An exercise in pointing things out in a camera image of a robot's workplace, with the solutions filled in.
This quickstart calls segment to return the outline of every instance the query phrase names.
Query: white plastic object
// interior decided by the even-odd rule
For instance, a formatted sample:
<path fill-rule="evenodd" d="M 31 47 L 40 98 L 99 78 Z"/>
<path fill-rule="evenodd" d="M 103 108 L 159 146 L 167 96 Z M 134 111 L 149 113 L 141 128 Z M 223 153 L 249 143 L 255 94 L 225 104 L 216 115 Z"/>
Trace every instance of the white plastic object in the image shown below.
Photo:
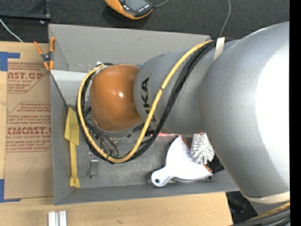
<path fill-rule="evenodd" d="M 195 134 L 191 145 L 191 156 L 198 164 L 207 164 L 214 157 L 214 150 L 208 140 L 206 133 Z"/>
<path fill-rule="evenodd" d="M 212 173 L 203 164 L 197 164 L 193 161 L 190 149 L 182 141 L 182 137 L 170 145 L 166 157 L 166 165 L 152 173 L 151 181 L 155 186 L 165 186 L 172 178 L 177 181 L 187 182 L 195 181 L 211 176 Z"/>

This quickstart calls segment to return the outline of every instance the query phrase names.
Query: black floor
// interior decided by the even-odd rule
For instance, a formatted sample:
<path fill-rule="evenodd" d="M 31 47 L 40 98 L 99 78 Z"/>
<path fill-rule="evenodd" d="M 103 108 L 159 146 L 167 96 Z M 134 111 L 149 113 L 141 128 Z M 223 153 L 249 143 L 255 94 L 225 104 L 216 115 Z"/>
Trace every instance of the black floor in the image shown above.
<path fill-rule="evenodd" d="M 165 0 L 150 0 L 155 5 Z M 230 0 L 232 11 L 223 36 L 242 38 L 260 28 L 290 19 L 290 0 Z M 38 12 L 41 0 L 0 0 L 0 11 Z M 226 0 L 171 0 L 139 21 L 118 19 L 104 0 L 52 0 L 52 23 L 120 27 L 210 35 L 216 38 L 228 12 Z M 4 19 L 24 41 L 48 42 L 39 22 Z M 0 24 L 0 40 L 16 41 Z"/>

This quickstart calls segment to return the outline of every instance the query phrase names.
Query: orange device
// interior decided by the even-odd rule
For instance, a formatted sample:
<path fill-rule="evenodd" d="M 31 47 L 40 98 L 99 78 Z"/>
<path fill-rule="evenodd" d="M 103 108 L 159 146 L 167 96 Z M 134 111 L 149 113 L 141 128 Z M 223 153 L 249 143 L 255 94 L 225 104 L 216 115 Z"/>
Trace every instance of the orange device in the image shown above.
<path fill-rule="evenodd" d="M 104 0 L 113 10 L 130 19 L 140 19 L 149 15 L 154 6 L 147 0 Z"/>

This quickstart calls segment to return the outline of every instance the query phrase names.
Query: metal bracket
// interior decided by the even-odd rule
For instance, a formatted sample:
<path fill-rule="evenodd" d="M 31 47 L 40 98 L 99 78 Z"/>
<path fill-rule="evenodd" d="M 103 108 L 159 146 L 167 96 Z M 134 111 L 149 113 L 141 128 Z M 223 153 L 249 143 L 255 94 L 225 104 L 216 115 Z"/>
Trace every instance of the metal bracket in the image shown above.
<path fill-rule="evenodd" d="M 0 17 L 13 19 L 39 20 L 41 25 L 46 25 L 51 20 L 51 0 L 42 0 L 44 13 L 20 13 L 0 11 Z"/>

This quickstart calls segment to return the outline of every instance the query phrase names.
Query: white cable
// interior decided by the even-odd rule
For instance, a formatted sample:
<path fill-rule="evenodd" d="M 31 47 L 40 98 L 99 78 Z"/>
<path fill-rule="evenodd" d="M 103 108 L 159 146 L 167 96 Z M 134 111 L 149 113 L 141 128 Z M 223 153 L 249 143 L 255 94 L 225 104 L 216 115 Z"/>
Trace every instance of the white cable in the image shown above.
<path fill-rule="evenodd" d="M 12 34 L 14 37 L 16 37 L 20 42 L 23 43 L 23 40 L 20 39 L 17 35 L 15 35 L 7 26 L 6 24 L 2 21 L 2 19 L 0 18 L 0 22 L 2 23 L 2 25 L 6 28 L 7 31 L 9 31 L 10 34 Z"/>

